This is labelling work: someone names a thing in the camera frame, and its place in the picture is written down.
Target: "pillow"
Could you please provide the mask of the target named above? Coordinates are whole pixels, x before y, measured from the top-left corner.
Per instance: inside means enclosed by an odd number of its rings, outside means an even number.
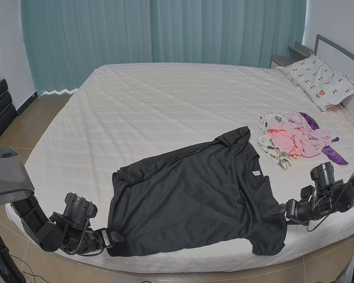
[[[280,70],[323,111],[354,93],[354,85],[343,72],[333,70],[315,55]]]

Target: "floor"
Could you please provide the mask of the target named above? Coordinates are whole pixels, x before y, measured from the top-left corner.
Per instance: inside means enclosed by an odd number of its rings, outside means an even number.
[[[25,163],[32,149],[53,118],[69,100],[69,94],[51,94],[38,97],[21,116],[17,117],[0,137],[0,144],[12,147]],[[49,283],[152,283],[166,282],[221,282],[221,283],[323,283],[331,282],[354,255],[354,235],[304,255],[293,261],[278,265],[237,272],[137,274],[113,271],[68,260],[53,253],[43,252],[33,245],[11,222],[0,206],[0,235],[10,249],[10,254],[24,260]],[[15,263],[25,272],[31,272],[21,261]]]

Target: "pink fabric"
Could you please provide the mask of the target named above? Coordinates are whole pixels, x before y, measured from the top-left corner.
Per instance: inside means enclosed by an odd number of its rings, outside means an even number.
[[[307,121],[296,111],[285,115],[288,123],[275,119],[268,121],[266,133],[271,136],[275,148],[288,152],[294,159],[318,155],[331,143],[330,132],[324,129],[312,130]]]

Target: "bed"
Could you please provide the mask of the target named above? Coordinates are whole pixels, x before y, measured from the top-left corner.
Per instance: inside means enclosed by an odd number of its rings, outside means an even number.
[[[354,80],[354,56],[318,38],[315,53]],[[95,203],[93,229],[106,227],[113,197],[112,173],[121,166],[195,143],[213,140],[241,126],[260,154],[274,197],[280,203],[299,198],[311,184],[310,170],[328,158],[301,158],[284,171],[257,144],[259,117],[266,111],[296,110],[312,116],[340,141],[332,147],[348,162],[334,164],[335,177],[354,171],[354,96],[321,112],[276,69],[217,64],[142,63],[104,65],[96,69],[54,118],[33,149],[26,169],[46,215],[63,212],[64,198],[76,192]],[[23,231],[10,205],[8,217]],[[331,215],[314,232],[289,226],[285,247],[274,256],[252,254],[246,239],[219,242],[144,257],[68,256],[76,261],[131,272],[237,271],[273,265],[300,257],[354,234],[354,208]],[[61,250],[56,252],[66,256]]]

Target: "black t-shirt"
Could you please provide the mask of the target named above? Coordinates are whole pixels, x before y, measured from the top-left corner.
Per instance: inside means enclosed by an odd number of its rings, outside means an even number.
[[[145,158],[113,173],[109,231],[124,237],[111,256],[144,256],[246,238],[256,255],[284,247],[278,206],[248,127],[214,141]]]

